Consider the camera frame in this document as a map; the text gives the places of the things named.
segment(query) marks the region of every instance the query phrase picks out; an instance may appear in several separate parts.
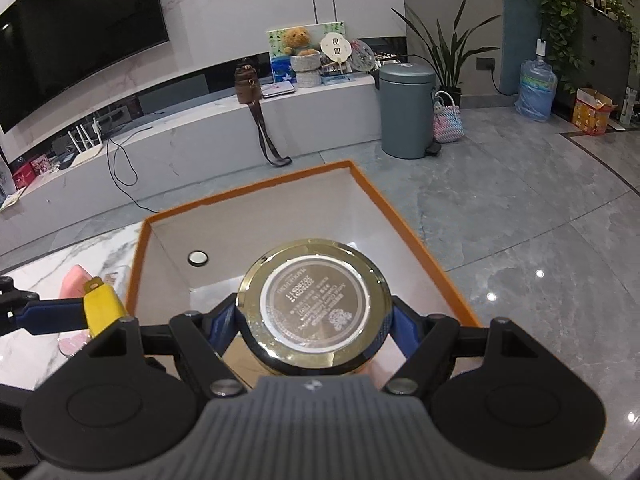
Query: woven basket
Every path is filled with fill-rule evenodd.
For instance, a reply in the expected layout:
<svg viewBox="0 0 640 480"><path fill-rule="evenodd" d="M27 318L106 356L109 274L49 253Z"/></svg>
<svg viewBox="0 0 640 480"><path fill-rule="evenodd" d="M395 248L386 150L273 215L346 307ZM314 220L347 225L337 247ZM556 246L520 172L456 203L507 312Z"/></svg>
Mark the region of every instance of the woven basket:
<svg viewBox="0 0 640 480"><path fill-rule="evenodd" d="M446 105L441 96L447 96L451 104ZM433 99L433 138L444 144L464 136L460 108L453 101L453 97L444 90L436 92Z"/></svg>
<svg viewBox="0 0 640 480"><path fill-rule="evenodd" d="M320 82L320 72L318 70L296 72L296 83L299 88L311 88L318 86Z"/></svg>
<svg viewBox="0 0 640 480"><path fill-rule="evenodd" d="M320 53L309 54L308 56L291 56L289 58L291 68L294 72L308 72L320 68Z"/></svg>

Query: gray tile floor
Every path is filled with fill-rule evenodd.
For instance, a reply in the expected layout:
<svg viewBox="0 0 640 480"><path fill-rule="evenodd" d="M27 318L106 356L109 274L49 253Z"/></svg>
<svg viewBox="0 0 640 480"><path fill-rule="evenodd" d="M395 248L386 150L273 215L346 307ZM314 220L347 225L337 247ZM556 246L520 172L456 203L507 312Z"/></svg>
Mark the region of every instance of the gray tile floor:
<svg viewBox="0 0 640 480"><path fill-rule="evenodd" d="M466 139L444 146L437 158L399 160L379 142L368 142L302 156L283 170L239 171L142 203L169 208L280 171L352 158L484 322L512 317L600 394L607 429L593 463L612 478L625 478L640 465L640 196L560 136L575 128L558 118L538 124L513 108L478 108L464 110L463 120ZM573 139L638 186L637 135L606 143ZM110 211L0 256L0 268L146 215L135 205Z"/></svg>

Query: yellow clamp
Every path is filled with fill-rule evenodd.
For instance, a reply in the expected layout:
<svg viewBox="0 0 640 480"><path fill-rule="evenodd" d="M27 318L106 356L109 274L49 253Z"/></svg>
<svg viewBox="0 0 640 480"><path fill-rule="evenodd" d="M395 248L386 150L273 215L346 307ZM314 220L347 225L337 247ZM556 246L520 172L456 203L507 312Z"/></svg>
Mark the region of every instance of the yellow clamp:
<svg viewBox="0 0 640 480"><path fill-rule="evenodd" d="M117 319L128 316L116 291L100 278L86 282L84 291L84 316L91 337L97 336Z"/></svg>

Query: potted plant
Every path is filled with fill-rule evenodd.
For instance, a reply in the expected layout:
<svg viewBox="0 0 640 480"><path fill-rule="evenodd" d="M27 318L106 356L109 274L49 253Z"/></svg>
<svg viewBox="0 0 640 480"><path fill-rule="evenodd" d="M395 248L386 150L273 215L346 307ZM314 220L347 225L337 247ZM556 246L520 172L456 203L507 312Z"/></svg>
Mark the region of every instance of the potted plant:
<svg viewBox="0 0 640 480"><path fill-rule="evenodd" d="M465 10L465 6L466 0L462 0L456 19L453 22L453 33L451 35L450 44L447 44L444 40L439 20L436 20L436 27L438 29L438 42L436 43L433 41L433 36L427 27L411 7L406 6L407 13L411 16L411 19L403 16L397 10L391 9L400 16L400 18L402 18L406 23L407 27L414 31L418 38L424 42L431 56L431 60L433 61L431 66L436 71L436 75L440 80L440 89L448 92L453 97L453 100L457 105L460 105L460 96L462 95L462 90L460 89L460 70L462 69L462 65L469 57L474 56L475 54L498 50L497 46L483 46L481 48L465 51L466 42L469 39L469 36L478 30L478 28L500 18L500 14L487 18L479 25L476 25L473 28L468 28L462 33L462 35L460 35L460 37L458 37L458 23L462 17L462 12ZM427 36L426 38L420 33L414 22L418 23L424 29Z"/></svg>
<svg viewBox="0 0 640 480"><path fill-rule="evenodd" d="M572 75L580 70L580 59L574 49L574 37L580 25L578 3L581 0L540 0L546 58L558 76L558 88L575 92Z"/></svg>

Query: brown bag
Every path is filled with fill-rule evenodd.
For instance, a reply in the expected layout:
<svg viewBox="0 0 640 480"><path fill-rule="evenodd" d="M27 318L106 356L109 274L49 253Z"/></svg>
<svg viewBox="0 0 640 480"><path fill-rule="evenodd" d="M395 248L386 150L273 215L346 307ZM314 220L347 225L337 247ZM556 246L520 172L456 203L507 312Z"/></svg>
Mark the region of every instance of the brown bag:
<svg viewBox="0 0 640 480"><path fill-rule="evenodd" d="M262 149L264 158L267 159L269 164L276 168L291 164L291 157L281 157L267 133L267 126L264 123L262 107L260 106L262 91L258 83L258 74L251 65L242 65L236 68L236 95L241 105L249 105L249 110L251 110L251 115L254 117L255 125L258 127L258 140L260 141L260 148ZM271 160L267 155L267 146L275 161Z"/></svg>

